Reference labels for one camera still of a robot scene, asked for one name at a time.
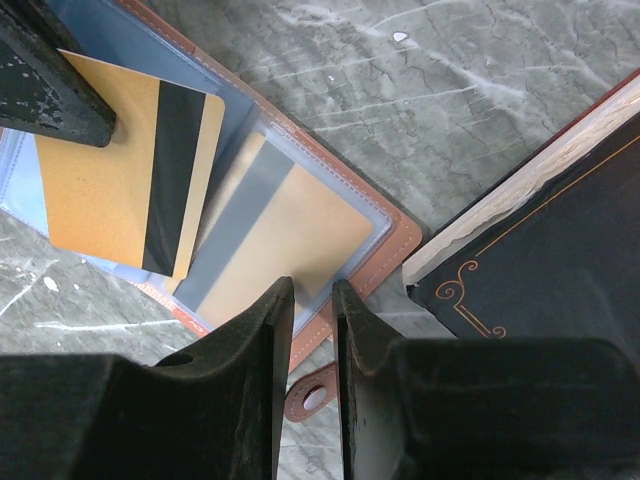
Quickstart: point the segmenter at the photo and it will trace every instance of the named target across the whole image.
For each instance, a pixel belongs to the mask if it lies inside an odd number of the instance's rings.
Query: marble surface
[[[640,0],[149,0],[432,232],[640,66]],[[0,213],[0,352],[194,340],[135,288]],[[369,305],[405,335],[447,332],[394,274]],[[325,342],[291,381],[331,360]],[[339,479],[335,402],[285,422],[280,479]]]

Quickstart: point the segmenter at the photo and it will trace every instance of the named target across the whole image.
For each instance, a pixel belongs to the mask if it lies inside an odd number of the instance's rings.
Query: book
[[[459,337],[590,337],[640,363],[640,77],[634,73],[403,266]]]

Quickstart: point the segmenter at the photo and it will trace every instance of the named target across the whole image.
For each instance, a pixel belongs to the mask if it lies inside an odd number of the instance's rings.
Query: brown leather cover
[[[312,410],[304,408],[304,401],[307,395],[317,388],[324,388],[326,394],[320,404]],[[328,363],[322,368],[313,371],[298,379],[293,387],[287,392],[284,402],[284,415],[292,422],[301,422],[322,409],[336,397],[336,364]]]
[[[364,298],[369,295],[389,274],[397,268],[402,261],[420,244],[422,232],[418,225],[403,214],[397,207],[389,202],[383,195],[377,192],[371,185],[356,175],[345,164],[329,153],[318,142],[311,138],[306,132],[288,119],[276,107],[261,97],[247,84],[242,82],[233,73],[220,65],[203,50],[194,45],[184,35],[176,31],[167,22],[158,17],[138,0],[117,0],[126,10],[136,15],[147,25],[155,28],[165,38],[171,40],[176,46],[182,48],[187,53],[195,56],[202,64],[209,67],[217,75],[224,78],[234,87],[241,90],[256,101],[264,117],[277,124],[283,131],[295,138],[304,147],[312,151],[322,162],[329,166],[335,175],[344,183],[353,188],[356,192],[364,195],[373,201],[392,219],[392,229],[384,242],[371,254],[366,262],[351,276],[349,281]],[[205,332],[191,315],[184,312],[179,306],[167,299],[161,292],[150,285],[139,285],[143,291],[156,298],[169,308],[173,314],[185,325],[199,335]],[[309,355],[323,340],[331,334],[331,304],[327,300],[320,312],[307,324],[298,334],[291,345],[290,371]]]

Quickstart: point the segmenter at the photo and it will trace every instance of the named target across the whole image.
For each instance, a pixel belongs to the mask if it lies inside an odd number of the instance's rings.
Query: wallet snap button
[[[322,401],[327,396],[327,389],[324,387],[316,387],[311,390],[302,402],[302,406],[305,410],[311,411],[315,410],[320,406]]]

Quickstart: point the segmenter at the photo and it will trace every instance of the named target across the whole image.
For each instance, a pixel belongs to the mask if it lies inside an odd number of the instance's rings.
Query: black plastic part
[[[407,339],[334,286],[345,479],[634,478],[640,382],[601,340]]]
[[[0,478],[276,478],[293,283],[158,363],[0,358]]]

